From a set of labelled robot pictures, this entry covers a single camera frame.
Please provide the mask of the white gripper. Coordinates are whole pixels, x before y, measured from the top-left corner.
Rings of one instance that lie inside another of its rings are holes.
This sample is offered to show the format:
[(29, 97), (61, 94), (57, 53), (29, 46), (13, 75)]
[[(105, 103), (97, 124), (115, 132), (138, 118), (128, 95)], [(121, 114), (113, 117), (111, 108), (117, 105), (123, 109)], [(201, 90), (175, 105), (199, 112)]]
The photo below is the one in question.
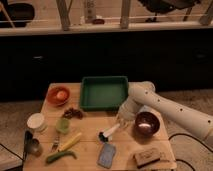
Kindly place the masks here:
[(135, 102), (131, 98), (127, 98), (118, 109), (117, 120), (119, 122), (133, 121), (141, 107), (141, 104)]

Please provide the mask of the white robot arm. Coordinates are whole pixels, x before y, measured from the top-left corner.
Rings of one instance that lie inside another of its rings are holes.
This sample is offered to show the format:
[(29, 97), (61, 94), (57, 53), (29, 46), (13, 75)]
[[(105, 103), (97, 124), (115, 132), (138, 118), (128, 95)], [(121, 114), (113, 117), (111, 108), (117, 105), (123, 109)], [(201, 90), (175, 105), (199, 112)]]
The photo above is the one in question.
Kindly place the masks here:
[(132, 121), (142, 106), (148, 106), (208, 144), (213, 146), (213, 116), (164, 98), (155, 92), (152, 82), (132, 83), (128, 97), (118, 110), (118, 116)]

